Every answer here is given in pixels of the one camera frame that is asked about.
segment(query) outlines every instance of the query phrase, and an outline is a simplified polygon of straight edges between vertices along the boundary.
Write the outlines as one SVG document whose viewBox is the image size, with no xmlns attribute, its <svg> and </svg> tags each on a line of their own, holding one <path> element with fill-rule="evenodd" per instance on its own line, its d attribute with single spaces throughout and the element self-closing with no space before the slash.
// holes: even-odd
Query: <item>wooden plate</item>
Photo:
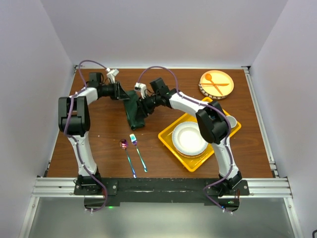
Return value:
<svg viewBox="0 0 317 238">
<path fill-rule="evenodd" d="M 214 84 L 227 84 L 226 86 L 215 86 L 212 85 L 212 82 L 209 81 L 206 76 L 207 74 L 211 75 L 212 82 Z M 233 90 L 234 83 L 232 78 L 226 74 L 225 72 L 219 70 L 211 70 L 204 73 L 199 81 L 199 89 L 200 91 L 207 97 L 212 99 L 223 99 L 226 98 Z"/>
</svg>

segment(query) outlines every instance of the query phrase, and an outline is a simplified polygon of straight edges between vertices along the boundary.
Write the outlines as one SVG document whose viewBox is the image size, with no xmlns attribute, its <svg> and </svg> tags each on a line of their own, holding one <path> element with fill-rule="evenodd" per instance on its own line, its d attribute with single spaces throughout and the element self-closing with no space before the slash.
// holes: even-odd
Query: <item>white wall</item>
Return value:
<svg viewBox="0 0 317 238">
<path fill-rule="evenodd" d="M 0 237 L 19 235 L 72 64 L 39 0 L 0 1 Z"/>
<path fill-rule="evenodd" d="M 251 65 L 287 0 L 42 0 L 73 63 Z"/>
<path fill-rule="evenodd" d="M 305 237 L 317 229 L 317 1 L 289 0 L 251 67 L 277 168 Z"/>
</svg>

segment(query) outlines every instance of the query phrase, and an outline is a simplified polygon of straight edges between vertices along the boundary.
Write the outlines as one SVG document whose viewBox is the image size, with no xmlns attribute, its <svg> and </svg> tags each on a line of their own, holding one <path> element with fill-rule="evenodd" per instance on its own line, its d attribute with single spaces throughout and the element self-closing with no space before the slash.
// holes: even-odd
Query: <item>dark green object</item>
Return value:
<svg viewBox="0 0 317 238">
<path fill-rule="evenodd" d="M 144 119 L 136 120 L 136 115 L 138 112 L 138 105 L 137 101 L 139 100 L 139 96 L 134 90 L 128 91 L 127 94 L 129 95 L 129 100 L 124 100 L 124 108 L 125 113 L 127 114 L 127 120 L 132 130 L 142 128 L 145 126 Z"/>
</svg>

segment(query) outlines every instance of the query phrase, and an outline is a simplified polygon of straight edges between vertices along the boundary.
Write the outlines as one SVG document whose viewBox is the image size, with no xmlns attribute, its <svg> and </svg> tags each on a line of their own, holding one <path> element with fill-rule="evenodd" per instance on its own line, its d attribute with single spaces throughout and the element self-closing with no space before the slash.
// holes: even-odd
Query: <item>wooden table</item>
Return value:
<svg viewBox="0 0 317 238">
<path fill-rule="evenodd" d="M 88 79 L 89 72 L 105 72 L 101 69 L 83 69 Z M 116 77 L 128 91 L 134 85 L 143 69 L 120 69 Z M 198 89 L 201 75 L 208 69 L 173 69 L 179 80 L 179 88 L 188 96 L 203 99 Z M 228 98 L 220 101 L 221 106 L 242 124 L 242 128 L 230 139 L 234 159 L 245 178 L 271 178 L 272 173 L 264 148 L 260 128 L 252 103 L 250 91 L 243 70 L 222 70 L 234 81 L 234 90 Z M 175 87 L 174 78 L 165 70 L 149 70 L 141 82 L 146 83 L 162 77 L 170 89 Z M 71 94 L 82 88 L 83 82 L 78 74 L 72 85 Z M 89 106 L 91 128 L 89 140 L 94 159 L 103 177 L 132 177 L 125 152 L 119 148 L 119 140 L 129 140 L 130 129 L 122 101 L 100 98 Z M 139 156 L 130 146 L 129 154 L 138 177 L 150 178 L 217 178 L 218 164 L 212 155 L 195 172 L 187 171 L 183 165 L 163 146 L 158 133 L 169 126 L 184 113 L 166 107 L 158 107 L 154 114 L 145 119 L 144 128 L 134 131 L 140 152 L 148 167 L 143 171 Z M 49 177 L 77 177 L 78 167 L 72 146 L 60 132 L 53 152 L 48 172 Z"/>
</svg>

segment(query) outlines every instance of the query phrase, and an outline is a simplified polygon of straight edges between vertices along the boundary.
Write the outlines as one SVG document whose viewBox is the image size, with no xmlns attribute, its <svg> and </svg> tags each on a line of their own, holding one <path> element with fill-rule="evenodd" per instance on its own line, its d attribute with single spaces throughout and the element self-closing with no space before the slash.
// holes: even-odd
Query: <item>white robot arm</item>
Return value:
<svg viewBox="0 0 317 238">
<path fill-rule="evenodd" d="M 191 98 L 184 93 L 180 92 L 181 96 L 178 95 L 177 93 L 173 94 L 171 98 L 169 99 L 170 105 L 174 109 L 178 109 L 180 111 L 183 111 L 185 113 L 188 113 L 194 117 L 196 117 L 196 113 L 198 110 L 202 110 L 206 107 L 206 103 L 196 100 L 194 98 Z M 193 101 L 196 101 L 197 103 L 190 102 L 186 99 L 184 99 L 184 96 L 187 98 L 190 98 Z M 230 156 L 229 153 L 231 153 L 231 148 L 230 148 L 230 143 L 229 143 L 229 138 L 226 141 L 226 144 L 228 145 L 229 151 L 225 148 L 225 138 L 223 138 L 219 144 L 217 143 L 211 143 L 214 154 L 216 156 L 218 166 L 219 166 L 219 174 L 224 177 L 228 174 L 230 170 Z M 239 172 L 238 167 L 236 166 L 234 159 L 232 158 L 232 170 L 229 176 L 227 177 L 228 179 L 233 178 L 237 173 Z"/>
<path fill-rule="evenodd" d="M 160 105 L 181 110 L 196 117 L 202 137 L 214 149 L 220 178 L 226 177 L 227 187 L 234 188 L 241 181 L 242 176 L 233 159 L 229 137 L 227 137 L 229 128 L 220 104 L 213 101 L 209 105 L 216 108 L 221 114 L 210 109 L 207 102 L 196 100 L 182 92 L 176 92 L 175 89 L 169 90 L 161 78 L 154 80 L 150 85 L 155 93 L 146 97 L 143 96 L 146 92 L 145 84 L 137 83 L 135 85 L 135 90 L 141 92 L 136 119 L 146 118 L 154 112 L 155 107 Z"/>
<path fill-rule="evenodd" d="M 61 97 L 58 100 L 58 126 L 59 130 L 64 132 L 66 125 L 68 140 L 70 141 L 76 160 L 78 163 L 78 175 L 82 177 L 89 177 L 89 173 L 96 175 L 99 174 L 97 164 L 94 161 L 90 144 L 89 144 L 89 129 L 90 118 L 88 105 L 98 100 L 100 97 L 110 96 L 113 100 L 126 100 L 129 96 L 122 89 L 120 83 L 115 81 L 114 77 L 118 74 L 117 69 L 107 70 L 107 77 L 110 77 L 109 84 L 102 83 L 102 74 L 90 73 L 88 87 L 83 88 L 80 93 L 74 97 L 74 107 L 72 112 L 70 109 L 71 97 Z"/>
</svg>

